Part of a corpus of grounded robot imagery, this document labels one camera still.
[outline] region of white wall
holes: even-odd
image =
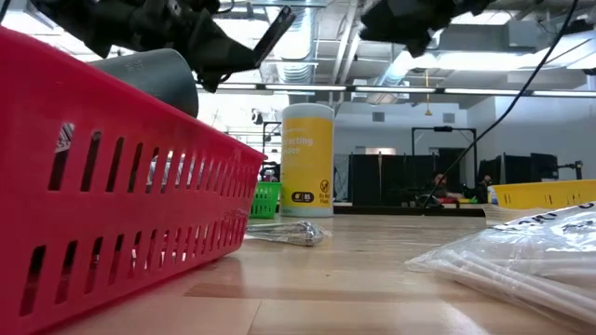
[[[512,98],[495,98],[500,116]],[[596,178],[596,100],[522,98],[495,129],[495,147],[507,154],[555,154],[559,164],[584,162],[584,178]],[[576,177],[560,170],[561,180]]]
[[[459,133],[417,131],[416,154],[429,154],[429,148],[465,148],[468,141]],[[398,154],[412,154],[412,132],[409,128],[356,129],[336,128],[334,151],[350,154],[357,146],[369,148],[395,148]]]
[[[466,110],[460,110],[456,103],[430,103],[431,116],[425,115],[427,105],[410,103],[370,105],[363,102],[344,102],[340,105],[335,117],[335,128],[374,128],[394,129],[411,127],[436,127],[443,124],[443,113],[455,114],[452,127],[467,125]],[[373,112],[384,112],[385,122],[373,122]]]
[[[457,104],[431,103],[431,116],[425,115],[425,103],[386,104],[345,102],[335,118],[334,151],[336,154],[356,152],[357,146],[395,148],[398,154],[412,154],[412,127],[467,127],[467,111]],[[384,123],[373,122],[373,112],[385,112]],[[455,123],[445,125],[443,113],[454,113]],[[416,154],[430,154],[430,148],[466,148],[472,139],[469,132],[437,133],[416,131]]]
[[[476,128],[476,133],[478,136],[480,136],[480,134],[495,121],[496,106],[494,100],[495,98],[488,98],[467,110],[467,126]],[[499,150],[496,147],[495,136],[496,134],[494,131],[489,132],[482,140],[478,142],[478,166],[480,166],[481,160],[494,159],[499,154],[502,154],[502,152],[499,152]],[[474,181],[473,158],[473,154],[469,154],[466,157],[466,172],[468,185],[476,184],[476,182]]]

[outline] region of wooden table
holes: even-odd
[[[531,311],[403,263],[483,219],[336,216],[314,248],[240,251],[56,330],[73,335],[569,334]]]

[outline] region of plastic bag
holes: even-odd
[[[285,242],[299,246],[313,247],[332,233],[309,221],[294,223],[273,223],[249,225],[246,235],[273,242]]]
[[[496,225],[406,266],[596,331],[596,203]]]

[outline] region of fluorescent light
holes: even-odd
[[[256,89],[257,86],[255,84],[226,84],[222,83],[217,86],[218,89]]]
[[[534,97],[596,98],[596,91],[534,91]]]
[[[433,87],[356,87],[357,92],[367,93],[434,93]]]
[[[482,89],[482,88],[445,88],[446,94],[470,94],[470,95],[517,95],[516,89]]]
[[[583,69],[593,69],[596,67],[596,53],[593,53],[582,60],[578,60],[575,63],[567,66],[567,69],[572,70],[583,70]]]
[[[265,85],[266,89],[297,91],[345,91],[345,86],[337,85]]]

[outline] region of red plastic basket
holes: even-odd
[[[261,154],[31,37],[0,28],[0,49],[0,334],[240,247]]]

